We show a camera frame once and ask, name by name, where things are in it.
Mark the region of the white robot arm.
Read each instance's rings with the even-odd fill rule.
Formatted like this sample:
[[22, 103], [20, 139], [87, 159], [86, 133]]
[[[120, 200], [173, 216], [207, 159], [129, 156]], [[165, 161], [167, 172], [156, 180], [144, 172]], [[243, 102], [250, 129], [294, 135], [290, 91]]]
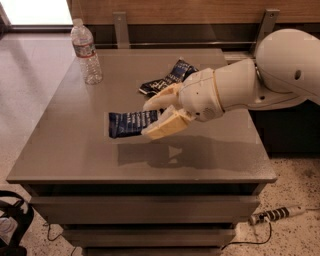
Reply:
[[150, 98], [158, 120], [142, 130], [152, 140], [236, 110], [274, 110], [310, 100], [320, 104], [320, 40], [296, 29], [269, 34], [254, 59], [195, 72]]

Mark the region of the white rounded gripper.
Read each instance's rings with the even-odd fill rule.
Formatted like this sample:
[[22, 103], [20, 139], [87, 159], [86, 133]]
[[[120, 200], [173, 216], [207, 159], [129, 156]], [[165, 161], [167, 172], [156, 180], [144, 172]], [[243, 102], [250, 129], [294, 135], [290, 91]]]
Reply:
[[207, 122], [221, 117], [224, 111], [214, 70], [207, 68], [192, 73], [182, 84], [169, 85], [147, 100], [143, 110], [165, 110], [157, 121], [142, 130], [142, 135], [152, 140], [183, 131], [194, 118]]

